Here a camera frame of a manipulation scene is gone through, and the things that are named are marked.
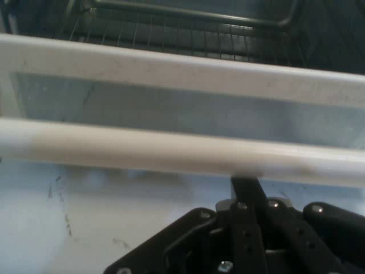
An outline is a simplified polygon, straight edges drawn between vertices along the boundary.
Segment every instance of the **white surface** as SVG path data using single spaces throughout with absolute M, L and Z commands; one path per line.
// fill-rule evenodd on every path
M 363 186 L 365 152 L 0 118 L 0 154 L 40 162 Z
M 131 248 L 195 207 L 230 197 L 229 178 L 31 164 L 0 164 L 0 272 L 101 274 Z M 297 209 L 323 201 L 365 214 L 360 188 L 262 182 Z
M 365 76 L 0 34 L 0 73 L 364 107 Z

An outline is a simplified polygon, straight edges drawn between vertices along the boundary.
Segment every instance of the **scratch mark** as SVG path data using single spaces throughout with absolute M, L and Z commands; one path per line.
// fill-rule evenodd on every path
M 63 199 L 63 194 L 62 194 L 62 191 L 61 190 L 58 192 L 58 195 L 59 195 L 59 201 L 63 204 L 64 203 L 64 199 Z
M 120 246 L 122 244 L 124 248 L 126 248 L 128 250 L 132 250 L 132 247 L 126 241 L 124 241 L 122 239 L 113 238 L 113 243 L 118 246 Z
M 279 191 L 279 193 L 280 193 L 281 195 L 283 195 L 285 198 L 290 199 L 290 198 L 286 195 L 286 193 L 285 193 L 285 192 L 283 192 L 283 191 Z
M 85 104 L 87 103 L 87 101 L 89 101 L 89 98 L 90 98 L 90 95 L 91 93 L 94 91 L 95 89 L 95 85 L 92 84 L 90 90 L 86 93 L 86 96 L 85 96 L 85 99 L 84 99 L 84 102 L 83 102 L 83 105 L 85 106 Z
M 52 193 L 52 184 L 50 184 L 50 188 L 48 189 L 48 199 L 52 199 L 53 193 Z
M 68 230 L 68 235 L 69 235 L 70 237 L 72 237 L 71 224 L 70 224 L 70 220 L 68 219 L 67 214 L 65 214 L 65 216 L 64 216 L 64 220 L 65 220 L 65 222 L 66 222 L 66 228 L 67 228 L 67 230 Z

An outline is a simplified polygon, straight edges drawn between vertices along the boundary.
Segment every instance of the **bolt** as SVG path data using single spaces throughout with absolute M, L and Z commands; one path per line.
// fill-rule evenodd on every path
M 317 212 L 317 213 L 322 213 L 323 212 L 323 207 L 321 207 L 320 205 L 314 204 L 314 205 L 312 205 L 312 210 L 314 212 Z
M 202 217 L 203 219 L 208 219 L 210 218 L 210 214 L 208 212 L 202 211 L 200 212 L 200 217 Z
M 222 273 L 228 273 L 233 268 L 233 263 L 231 261 L 221 261 L 218 266 L 218 271 Z
M 128 267 L 119 268 L 116 274 L 132 274 L 132 271 Z
M 269 207 L 279 207 L 279 203 L 277 201 L 269 200 Z
M 247 204 L 243 202 L 238 202 L 237 207 L 238 209 L 247 209 Z

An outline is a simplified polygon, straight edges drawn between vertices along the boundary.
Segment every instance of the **white bar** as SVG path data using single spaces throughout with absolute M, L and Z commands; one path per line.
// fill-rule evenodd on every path
M 365 152 L 0 118 L 0 155 L 40 162 L 365 186 Z
M 365 76 L 0 34 L 0 73 L 348 107 L 365 106 Z

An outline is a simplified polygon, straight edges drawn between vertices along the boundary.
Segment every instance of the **metal rod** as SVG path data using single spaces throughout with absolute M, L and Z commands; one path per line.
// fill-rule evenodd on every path
M 194 55 L 193 22 L 190 23 L 190 46 L 192 48 L 192 56 L 193 56 Z
M 106 34 L 107 34 L 108 24 L 109 24 L 109 21 L 107 21 L 107 22 L 106 22 L 106 24 L 105 24 L 105 29 L 104 29 L 103 39 L 102 39 L 102 45 L 103 45 L 103 44 L 104 44 L 104 42 L 105 42 L 105 36 L 106 36 Z
M 234 44 L 233 44 L 233 36 L 232 36 L 232 27 L 229 27 L 229 33 L 230 33 L 230 42 L 231 42 L 231 45 L 232 45 L 233 59 L 236 60 L 236 53 L 234 52 Z
M 274 46 L 275 41 L 273 40 L 273 38 L 271 36 L 269 36 L 269 39 L 273 43 L 270 48 L 271 48 L 271 52 L 273 53 L 273 57 L 274 57 L 274 60 L 275 60 L 275 64 L 278 64 L 278 59 L 276 58 L 276 54 L 275 54 L 275 51 L 273 49 L 273 46 Z
M 119 35 L 118 35 L 118 42 L 117 42 L 117 47 L 120 46 L 120 38 L 123 35 L 123 18 L 121 19 L 121 24 L 120 24 L 120 31 L 119 31 Z
M 261 60 L 261 63 L 263 63 L 263 57 L 262 57 L 262 48 L 261 48 L 261 45 L 258 46 L 258 50 L 260 51 L 260 60 Z
M 245 42 L 245 50 L 246 50 L 246 55 L 247 55 L 247 61 L 250 62 L 250 51 L 249 51 L 249 48 L 247 46 L 245 30 L 244 30 L 244 42 Z
M 134 35 L 133 35 L 133 44 L 132 44 L 132 49 L 134 49 L 134 48 L 135 48 L 136 37 L 137 37 L 138 22 L 139 22 L 139 14 L 137 14 L 137 21 L 136 21 L 135 33 L 134 33 Z
M 149 49 L 149 41 L 151 40 L 152 18 L 153 18 L 153 16 L 151 15 L 151 21 L 149 23 L 148 42 L 147 42 L 147 48 L 148 49 Z
M 165 52 L 165 28 L 166 28 L 166 19 L 164 17 L 164 30 L 162 33 L 162 52 Z
M 75 32 L 75 30 L 76 30 L 76 28 L 78 26 L 79 20 L 80 20 L 80 15 L 77 17 L 77 19 L 75 20 L 75 23 L 74 23 L 74 25 L 72 27 L 71 35 L 70 35 L 70 37 L 68 39 L 69 41 L 71 41 L 72 40 L 72 37 L 74 36 L 74 32 Z
M 176 30 L 176 53 L 179 53 L 179 30 L 180 30 L 180 23 L 179 23 L 179 19 L 177 19 L 177 30 Z
M 0 155 L 4 157 L 365 185 L 364 151 L 5 118 L 0 118 L 0 128 Z
M 306 60 L 305 60 L 305 58 L 304 58 L 303 51 L 302 51 L 302 49 L 301 49 L 301 47 L 300 47 L 300 45 L 299 45 L 298 41 L 295 41 L 295 44 L 296 44 L 296 46 L 297 46 L 297 48 L 298 48 L 298 50 L 299 50 L 299 54 L 301 55 L 301 60 L 302 60 L 303 66 L 304 66 L 305 68 L 308 68 L 308 66 L 307 66 L 307 62 L 306 62 Z
M 220 56 L 220 59 L 222 59 L 221 38 L 220 38 L 219 26 L 218 25 L 217 25 L 217 36 L 218 36 L 219 56 Z
M 208 49 L 206 46 L 206 31 L 205 31 L 205 23 L 203 23 L 204 26 L 204 49 L 205 49 L 205 57 L 208 57 Z
M 300 12 L 302 7 L 301 0 L 293 0 L 288 16 L 278 21 L 239 17 L 227 14 L 210 13 L 200 10 L 188 10 L 178 7 L 170 7 L 164 5 L 155 5 L 149 3 L 127 2 L 121 0 L 84 0 L 89 7 L 98 7 L 102 9 L 120 9 L 135 11 L 138 13 L 165 15 L 170 17 L 199 19 L 201 21 L 212 21 L 217 23 L 226 23 L 231 25 L 250 26 L 250 27 L 264 27 L 270 29 L 288 29 L 296 15 Z
M 283 40 L 281 39 L 281 46 L 283 48 L 283 53 L 286 55 L 286 59 L 287 59 L 287 64 L 289 66 L 291 66 L 291 60 L 290 60 L 290 56 L 289 56 L 289 52 L 287 50 L 287 47 L 284 46 Z
M 90 37 L 91 31 L 92 31 L 93 25 L 94 25 L 94 20 L 95 20 L 94 18 L 91 20 L 90 27 L 87 31 L 87 36 L 86 36 L 85 43 L 87 43 L 89 41 L 89 37 Z

